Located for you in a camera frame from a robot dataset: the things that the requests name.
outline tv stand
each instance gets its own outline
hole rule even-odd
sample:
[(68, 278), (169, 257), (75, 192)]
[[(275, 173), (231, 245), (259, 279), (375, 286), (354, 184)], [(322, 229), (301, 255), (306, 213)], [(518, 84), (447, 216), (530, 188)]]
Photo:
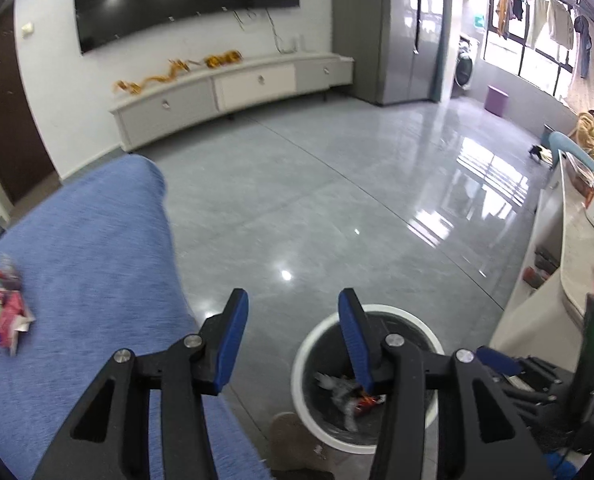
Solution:
[(329, 52), (297, 52), (192, 70), (176, 81), (122, 98), (110, 113), (122, 148), (155, 139), (261, 103), (326, 91), (353, 81), (353, 59)]

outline washing machine door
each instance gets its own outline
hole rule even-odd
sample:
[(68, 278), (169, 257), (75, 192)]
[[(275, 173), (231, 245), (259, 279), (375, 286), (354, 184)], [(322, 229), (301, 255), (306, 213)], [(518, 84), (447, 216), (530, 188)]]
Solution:
[(465, 88), (472, 78), (472, 58), (470, 52), (460, 52), (457, 57), (457, 68), (455, 70), (455, 82), (461, 88)]

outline window frame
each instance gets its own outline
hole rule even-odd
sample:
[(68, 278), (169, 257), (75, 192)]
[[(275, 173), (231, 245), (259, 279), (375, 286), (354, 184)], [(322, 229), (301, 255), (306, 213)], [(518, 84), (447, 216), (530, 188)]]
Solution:
[[(571, 14), (571, 19), (572, 19), (573, 6), (564, 0), (558, 0), (558, 1), (567, 7), (568, 13)], [(496, 4), (495, 4), (494, 0), (488, 0), (488, 21), (487, 21), (485, 44), (484, 44), (484, 60), (486, 60), (486, 51), (488, 48), (488, 33), (497, 34), (497, 30), (493, 26), (493, 15), (495, 12), (495, 8), (496, 8)], [(530, 9), (531, 9), (530, 4), (528, 2), (526, 2), (526, 11), (525, 11), (526, 18), (524, 20), (524, 37), (521, 38), (520, 36), (517, 36), (516, 34), (509, 32), (508, 38), (506, 40), (506, 41), (515, 41), (516, 43), (519, 43), (522, 47), (522, 53), (520, 54), (520, 58), (519, 58), (519, 69), (517, 70), (517, 73), (511, 72), (510, 70), (506, 70), (505, 68), (502, 68), (502, 70), (506, 70), (508, 73), (515, 74), (518, 77), (522, 77), (521, 73), (522, 73), (522, 66), (524, 64), (524, 53), (526, 52), (526, 48), (527, 48), (526, 47), (526, 38), (528, 37), (528, 30), (530, 28), (530, 21), (531, 21)], [(545, 52), (539, 50), (538, 48), (531, 49), (531, 50), (534, 50), (537, 54), (544, 56), (546, 59), (554, 62), (557, 65), (557, 76), (555, 78), (555, 85), (553, 86), (552, 93), (551, 93), (551, 95), (553, 97), (555, 97), (555, 94), (557, 93), (558, 84), (560, 82), (560, 74), (562, 73), (562, 70), (566, 70), (570, 74), (573, 74), (574, 67), (570, 64), (571, 51), (567, 50), (566, 59), (564, 60), (564, 62), (561, 62), (558, 59), (555, 59), (554, 57), (552, 57), (550, 54), (546, 54)], [(530, 81), (528, 81), (528, 82), (531, 83), (533, 86), (542, 90), (540, 87), (538, 87), (534, 83), (532, 83)]]

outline purple bin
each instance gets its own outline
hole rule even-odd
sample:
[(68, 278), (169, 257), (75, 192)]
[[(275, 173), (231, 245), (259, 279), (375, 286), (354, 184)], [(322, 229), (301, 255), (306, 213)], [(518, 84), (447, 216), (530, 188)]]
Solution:
[(494, 86), (489, 86), (484, 108), (486, 108), (492, 114), (503, 117), (507, 101), (508, 94), (498, 88), (495, 88)]

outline blue gripper pad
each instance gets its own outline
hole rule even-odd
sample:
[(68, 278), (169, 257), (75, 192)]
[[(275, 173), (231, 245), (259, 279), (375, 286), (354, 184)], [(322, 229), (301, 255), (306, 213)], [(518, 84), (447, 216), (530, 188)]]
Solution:
[(522, 372), (522, 367), (512, 357), (508, 357), (506, 354), (488, 348), (487, 346), (480, 346), (477, 348), (475, 354), (477, 354), (477, 359), (483, 365), (492, 368), (498, 374), (512, 377)]
[(363, 389), (370, 393), (373, 389), (373, 376), (371, 374), (371, 362), (368, 352), (368, 344), (363, 338), (359, 321), (350, 306), (346, 290), (342, 290), (337, 299), (337, 310), (339, 312), (339, 324), (341, 333), (344, 336), (346, 350), (353, 365), (355, 378), (363, 386)]
[(242, 288), (233, 290), (229, 303), (236, 301), (221, 343), (217, 350), (215, 388), (218, 392), (231, 380), (235, 359), (248, 320), (248, 293)]

